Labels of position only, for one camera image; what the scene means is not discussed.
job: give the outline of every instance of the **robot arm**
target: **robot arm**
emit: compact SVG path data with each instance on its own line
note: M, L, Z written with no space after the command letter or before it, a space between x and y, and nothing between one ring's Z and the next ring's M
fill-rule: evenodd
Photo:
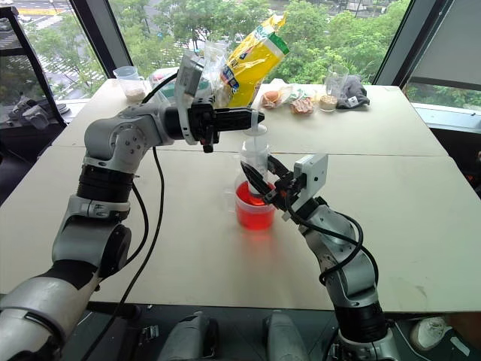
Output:
M269 156L268 170L279 177L274 189L252 166L243 162L242 169L267 203L285 211L284 220L292 218L299 224L299 232L319 263L319 280L328 291L339 324L340 347L335 348L334 358L399 360L377 295L374 258L360 246L351 257L356 242L347 239L355 239L354 220L331 210L321 197L314 198L325 184L327 164L327 155L306 156L295 163L292 172ZM361 241L360 227L358 232Z
M122 221L129 215L135 172L151 147L186 139L200 141L209 153L220 132L250 127L248 108L214 110L212 99L192 102L199 72L184 56L179 108L135 105L86 130L79 186L53 244L53 266L0 302L0 360L59 358L101 280L126 264L131 232Z

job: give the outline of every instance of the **white sneaker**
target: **white sneaker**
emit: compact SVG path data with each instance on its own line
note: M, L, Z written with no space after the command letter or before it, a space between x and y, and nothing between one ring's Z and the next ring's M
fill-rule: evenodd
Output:
M426 318L419 321L411 331L411 344L418 351L430 350L439 345L451 328L442 317Z

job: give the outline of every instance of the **plastic bag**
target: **plastic bag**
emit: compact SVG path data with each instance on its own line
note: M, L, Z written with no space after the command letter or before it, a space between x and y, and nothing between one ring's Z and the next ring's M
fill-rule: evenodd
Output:
M245 107L252 104L262 79L289 52L276 31L286 22L273 15L251 32L232 52L220 78L224 83L218 97L222 106Z

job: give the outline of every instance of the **yellow snack bag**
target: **yellow snack bag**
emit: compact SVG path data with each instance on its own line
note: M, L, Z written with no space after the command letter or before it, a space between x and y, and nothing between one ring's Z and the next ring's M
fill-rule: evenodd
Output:
M251 32L232 52L220 77L228 92L228 106L252 104L262 79L289 52L276 31L286 23L285 15L273 15Z

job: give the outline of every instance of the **gray cloth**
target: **gray cloth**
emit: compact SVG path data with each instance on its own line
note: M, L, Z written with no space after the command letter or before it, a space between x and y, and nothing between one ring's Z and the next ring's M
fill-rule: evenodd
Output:
M340 92L336 108L354 109L363 104L369 105L367 94L368 92L366 92L366 89L361 84L361 77L358 75L349 75Z

